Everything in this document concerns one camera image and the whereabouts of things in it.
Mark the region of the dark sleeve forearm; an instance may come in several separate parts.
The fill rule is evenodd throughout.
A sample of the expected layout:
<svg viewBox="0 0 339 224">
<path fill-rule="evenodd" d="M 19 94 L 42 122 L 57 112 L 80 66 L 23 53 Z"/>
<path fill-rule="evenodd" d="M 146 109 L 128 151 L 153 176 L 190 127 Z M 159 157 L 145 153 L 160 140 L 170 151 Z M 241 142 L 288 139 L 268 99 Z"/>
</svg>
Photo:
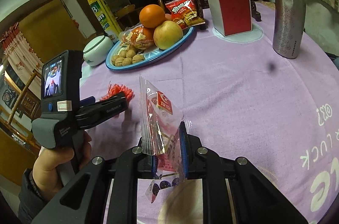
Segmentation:
<svg viewBox="0 0 339 224">
<path fill-rule="evenodd" d="M 18 218 L 21 223 L 26 224 L 32 223 L 33 219 L 48 203 L 39 192 L 33 179 L 32 169 L 26 169 L 23 174 L 19 200 Z"/>
</svg>

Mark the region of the person's left hand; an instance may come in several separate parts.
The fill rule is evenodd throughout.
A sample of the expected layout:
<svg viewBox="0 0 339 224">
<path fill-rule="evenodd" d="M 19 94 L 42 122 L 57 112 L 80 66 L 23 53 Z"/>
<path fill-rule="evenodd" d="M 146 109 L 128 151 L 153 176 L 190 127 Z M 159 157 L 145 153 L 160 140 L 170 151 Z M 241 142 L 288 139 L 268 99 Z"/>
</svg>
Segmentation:
<svg viewBox="0 0 339 224">
<path fill-rule="evenodd" d="M 46 201 L 50 201 L 63 188 L 57 167 L 69 163 L 74 155 L 71 147 L 44 148 L 40 152 L 33 166 L 32 178 Z"/>
</svg>

